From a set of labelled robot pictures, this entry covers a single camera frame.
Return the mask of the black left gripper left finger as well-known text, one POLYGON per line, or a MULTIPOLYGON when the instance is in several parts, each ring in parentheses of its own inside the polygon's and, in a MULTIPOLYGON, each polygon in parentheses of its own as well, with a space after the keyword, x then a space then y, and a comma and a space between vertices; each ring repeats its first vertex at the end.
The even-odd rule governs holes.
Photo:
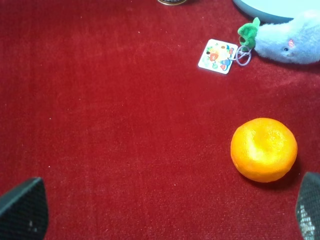
POLYGON ((0 238, 43 240, 49 225, 44 181, 32 177, 0 196, 0 238))

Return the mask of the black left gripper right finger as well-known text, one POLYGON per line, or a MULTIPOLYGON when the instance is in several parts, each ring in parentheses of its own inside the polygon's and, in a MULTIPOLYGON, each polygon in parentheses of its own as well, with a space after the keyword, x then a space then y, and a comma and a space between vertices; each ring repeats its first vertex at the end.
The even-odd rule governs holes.
POLYGON ((301 182, 295 215, 304 240, 320 239, 320 174, 307 172, 301 182))

